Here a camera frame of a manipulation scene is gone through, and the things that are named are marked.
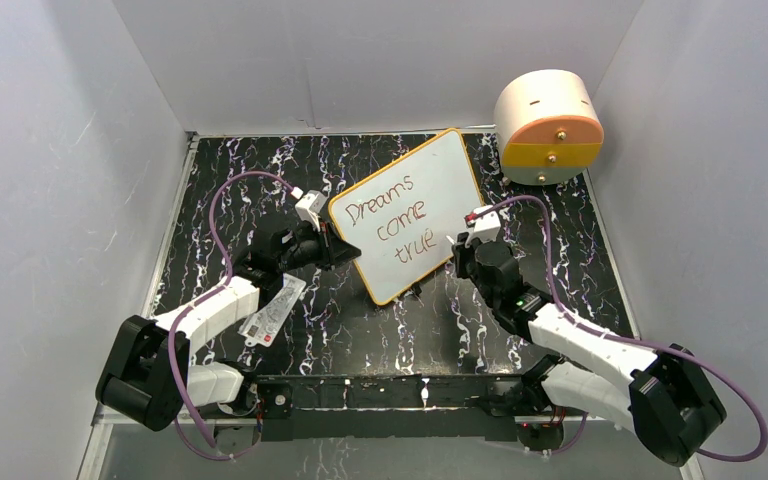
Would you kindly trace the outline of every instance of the purple cable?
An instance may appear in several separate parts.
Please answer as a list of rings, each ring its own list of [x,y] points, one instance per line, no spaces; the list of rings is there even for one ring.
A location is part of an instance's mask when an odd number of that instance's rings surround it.
[[[269,172],[260,172],[260,171],[252,171],[252,172],[243,172],[237,175],[234,175],[233,177],[229,178],[225,181],[217,190],[216,193],[213,195],[213,200],[210,202],[210,210],[208,212],[208,223],[210,224],[210,235],[213,237],[214,243],[216,243],[216,246],[219,248],[219,252],[222,254],[222,260],[225,262],[225,280],[222,282],[221,285],[218,285],[216,288],[210,290],[206,294],[199,297],[195,302],[193,302],[193,305],[198,306],[217,293],[221,292],[225,289],[226,286],[228,286],[229,283],[231,283],[231,278],[234,276],[234,266],[231,262],[231,255],[228,253],[228,248],[225,247],[225,244],[222,243],[222,239],[219,238],[219,232],[216,229],[216,203],[219,201],[219,198],[222,197],[222,194],[225,192],[225,189],[227,189],[232,183],[239,181],[245,177],[252,177],[252,176],[261,176],[261,177],[268,177],[276,182],[279,182],[284,188],[292,191],[294,190],[294,187],[290,185],[286,180],[279,177],[278,175],[269,173]],[[201,436],[204,437],[204,440],[207,442],[208,445],[210,445],[211,448],[216,448],[216,440],[213,439],[213,434],[210,432],[210,427],[207,426],[207,424],[204,422],[204,419],[201,417],[201,415],[198,412],[198,409],[193,404],[192,399],[190,398],[190,395],[187,393],[187,384],[184,382],[183,377],[181,376],[181,370],[178,368],[178,361],[175,358],[175,332],[178,331],[178,325],[180,325],[181,321],[191,312],[193,311],[193,307],[187,307],[181,311],[181,313],[178,314],[178,316],[175,318],[175,321],[172,322],[172,326],[169,327],[169,339],[166,342],[167,343],[167,353],[169,354],[169,365],[172,369],[172,377],[175,379],[175,385],[178,387],[178,393],[181,395],[181,398],[184,400],[184,405],[187,407],[187,411],[190,413],[190,417],[192,417],[193,422],[195,423],[196,427],[198,428],[199,433],[201,433]],[[184,443],[187,444],[187,447],[196,452],[198,450],[194,445],[192,445],[189,440],[187,440],[183,435],[181,435],[181,438],[184,439]],[[200,456],[204,458],[210,458],[215,457],[210,454],[206,454],[203,452],[196,452]],[[218,457],[219,460],[227,460],[226,457]]]
[[[569,443],[564,445],[563,447],[557,450],[552,450],[552,455],[564,453],[570,448],[572,448],[572,446],[575,445],[575,442],[577,442],[578,439],[581,438],[581,434],[584,433],[584,424],[586,423],[587,423],[587,412],[583,412],[581,414],[581,423],[578,424],[578,430],[575,431],[575,435],[573,435],[572,440],[570,440]]]
[[[547,279],[549,281],[549,290],[552,292],[552,299],[555,301],[555,307],[558,309],[559,312],[564,314],[564,318],[575,325],[577,328],[584,330],[585,332],[596,335],[596,336],[602,336],[602,332],[600,330],[596,330],[595,328],[588,327],[587,325],[576,323],[575,319],[572,318],[572,316],[569,314],[567,308],[561,303],[561,299],[558,296],[558,290],[555,288],[555,277],[552,273],[552,230],[551,230],[551,219],[549,217],[549,210],[546,208],[546,204],[543,203],[542,200],[539,198],[533,196],[533,195],[517,195],[515,197],[508,198],[506,200],[503,200],[496,205],[493,205],[492,207],[488,208],[487,210],[484,210],[483,212],[480,212],[478,214],[475,214],[472,218],[480,218],[484,215],[487,215],[490,212],[495,212],[496,210],[499,210],[500,208],[509,205],[514,202],[519,201],[526,201],[533,204],[536,204],[538,207],[540,207],[540,210],[543,213],[543,233],[546,236],[546,271],[547,271]],[[667,347],[665,345],[656,343],[656,342],[649,342],[645,340],[637,340],[634,338],[625,338],[620,337],[617,335],[605,335],[605,338],[607,340],[611,340],[613,342],[618,343],[625,343],[627,345],[635,345],[638,347],[644,347],[644,348],[650,348],[652,350],[663,352],[669,355],[672,355],[674,357],[681,358],[682,360],[688,361],[690,363],[696,364],[699,367],[707,370],[711,375],[717,377],[722,381],[724,384],[726,384],[727,387],[729,387],[734,393],[737,394],[738,397],[740,397],[741,400],[743,400],[744,403],[746,403],[746,406],[749,407],[749,410],[752,412],[752,414],[755,416],[755,420],[758,422],[758,429],[760,430],[760,438],[758,439],[758,446],[755,447],[754,450],[752,450],[749,453],[745,453],[743,455],[723,455],[721,453],[714,453],[709,452],[707,450],[699,449],[698,453],[700,455],[704,455],[709,458],[713,458],[715,460],[720,460],[723,462],[748,462],[750,460],[754,460],[761,456],[762,453],[767,449],[768,444],[768,431],[767,431],[767,422],[764,420],[764,416],[761,414],[761,409],[758,408],[758,405],[755,404],[755,402],[749,397],[749,394],[746,393],[745,390],[740,388],[737,384],[735,384],[728,376],[726,376],[725,373],[720,371],[719,369],[715,368],[713,365],[704,362],[693,355],[687,354],[685,352],[676,350],[674,348]],[[578,437],[581,436],[581,430],[584,428],[584,422],[587,419],[587,415],[585,414],[582,418],[581,426],[579,427],[579,432],[576,433],[575,437],[573,437],[572,441],[570,441],[569,444],[567,444],[565,447],[562,447],[558,449],[557,453],[561,453],[561,451],[564,451],[572,446],[573,443],[575,443],[578,440]]]

